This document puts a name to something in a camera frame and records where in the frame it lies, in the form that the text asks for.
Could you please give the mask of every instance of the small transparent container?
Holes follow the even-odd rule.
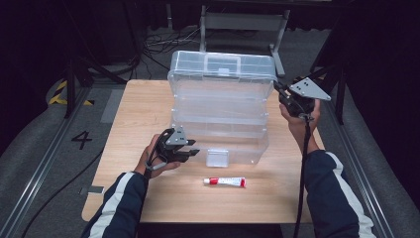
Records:
[[[200,150],[209,167],[256,164],[268,147],[266,99],[276,80],[272,57],[175,52],[167,79],[174,96],[171,126]]]

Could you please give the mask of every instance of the metal frame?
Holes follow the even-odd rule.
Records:
[[[327,103],[326,108],[330,117],[336,118],[333,104],[331,102]],[[368,181],[368,176],[362,167],[358,155],[356,154],[355,148],[352,145],[345,126],[340,125],[338,120],[333,120],[332,126],[338,132],[344,145],[345,152],[349,157],[350,169],[355,177],[355,181],[358,184],[359,189],[361,190],[365,204],[370,213],[374,224],[373,228],[377,231],[377,235],[381,238],[395,237],[392,233],[388,221],[386,220],[385,214],[383,214],[377,196],[372,186],[370,185],[370,182]]]
[[[282,15],[209,13],[206,10],[206,6],[203,5],[200,22],[200,52],[206,52],[206,29],[276,31],[276,41],[270,44],[269,48],[274,58],[277,75],[285,76],[278,49],[287,25],[289,10],[284,11]]]
[[[50,168],[53,165],[53,162],[55,161],[55,156],[61,146],[62,140],[66,132],[68,131],[71,125],[71,122],[76,117],[76,112],[83,105],[89,92],[89,87],[83,87],[80,89],[79,96],[76,100],[75,108],[73,111],[74,113],[71,113],[68,119],[62,120],[58,131],[52,139],[52,143],[50,144],[49,148],[44,154],[43,159],[41,160],[40,164],[38,165],[28,184],[25,186],[25,190],[19,198],[19,201],[13,208],[12,213],[9,215],[8,219],[6,220],[6,223],[1,229],[0,238],[13,237],[16,233],[16,230],[22,223],[23,218],[25,217],[28,209],[34,201],[35,196],[40,190],[44,179],[46,178]]]

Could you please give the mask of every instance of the tabletop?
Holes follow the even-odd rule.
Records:
[[[256,165],[208,168],[191,157],[180,168],[150,181],[142,222],[294,223],[301,155],[278,109],[277,92],[267,100],[269,146]],[[173,94],[166,80],[128,82],[92,185],[111,186],[132,171],[154,134],[170,125]],[[318,131],[314,136],[322,147]],[[245,177],[247,187],[210,186],[209,177]],[[90,193],[82,211],[89,220],[103,194]],[[310,222],[304,202],[302,222]]]

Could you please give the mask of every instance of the red and white tube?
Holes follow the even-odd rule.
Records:
[[[247,182],[245,181],[245,178],[205,178],[204,184],[225,184],[225,185],[232,185],[232,186],[240,186],[245,187]]]

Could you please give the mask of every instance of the box handle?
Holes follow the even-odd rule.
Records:
[[[204,75],[209,74],[208,65],[211,60],[221,60],[221,61],[234,61],[236,64],[236,71],[235,75],[238,75],[241,73],[241,58],[238,56],[229,56],[229,55],[212,55],[212,54],[206,54],[204,56]],[[217,71],[218,76],[223,77],[232,77],[231,71],[227,67],[219,67]]]

